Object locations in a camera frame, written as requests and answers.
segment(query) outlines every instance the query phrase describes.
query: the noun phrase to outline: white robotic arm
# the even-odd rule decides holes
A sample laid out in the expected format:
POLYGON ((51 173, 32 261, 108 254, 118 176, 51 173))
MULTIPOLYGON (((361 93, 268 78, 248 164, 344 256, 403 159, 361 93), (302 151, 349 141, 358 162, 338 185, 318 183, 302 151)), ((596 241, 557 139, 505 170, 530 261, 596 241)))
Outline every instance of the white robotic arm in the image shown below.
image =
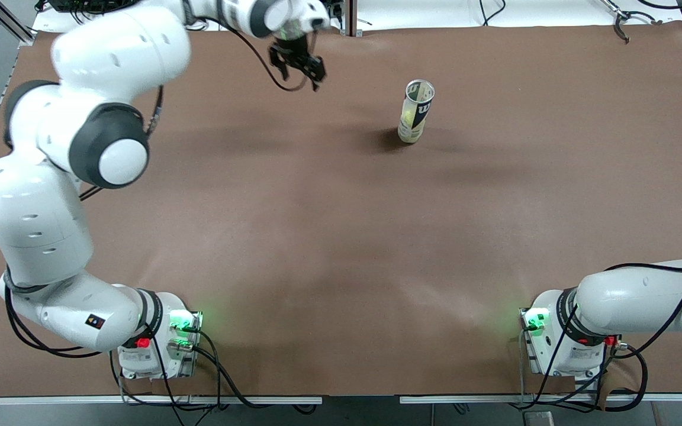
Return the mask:
MULTIPOLYGON (((682 304, 682 260, 655 265, 674 270, 633 264, 589 275, 577 288, 540 294, 522 315, 523 326, 533 329, 533 372, 584 380, 596 374, 606 337, 658 331, 682 304)), ((666 331, 682 331, 682 308, 666 331)))
POLYGON ((14 312, 89 350, 117 348, 125 377, 192 373, 187 345, 198 335, 182 329, 200 326, 200 315, 173 294, 84 270, 93 245, 79 186, 121 188, 146 169, 147 133, 131 102, 186 69, 190 17, 222 17, 252 36, 294 22, 315 30, 328 22, 315 21, 315 1, 142 0, 54 41, 59 83, 27 82, 5 108, 13 151, 0 158, 0 295, 14 312))

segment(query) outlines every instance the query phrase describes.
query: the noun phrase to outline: brown table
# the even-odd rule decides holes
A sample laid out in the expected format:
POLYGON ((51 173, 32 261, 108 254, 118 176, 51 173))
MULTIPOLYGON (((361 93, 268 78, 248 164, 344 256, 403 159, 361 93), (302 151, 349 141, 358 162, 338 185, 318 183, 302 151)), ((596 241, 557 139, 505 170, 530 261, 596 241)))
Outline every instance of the brown table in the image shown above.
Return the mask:
MULTIPOLYGON (((205 312, 244 393, 516 393, 518 308, 610 264, 682 259, 682 26, 628 33, 322 35, 327 83, 294 94, 232 35, 192 33, 146 175, 86 202, 89 270, 205 312), (436 99, 402 146, 413 78, 436 99)), ((54 78, 51 40, 21 49, 11 87, 54 78)), ((682 334, 647 353, 649 391, 682 392, 682 334)), ((116 391, 106 357, 18 342, 0 300, 0 396, 116 391)))

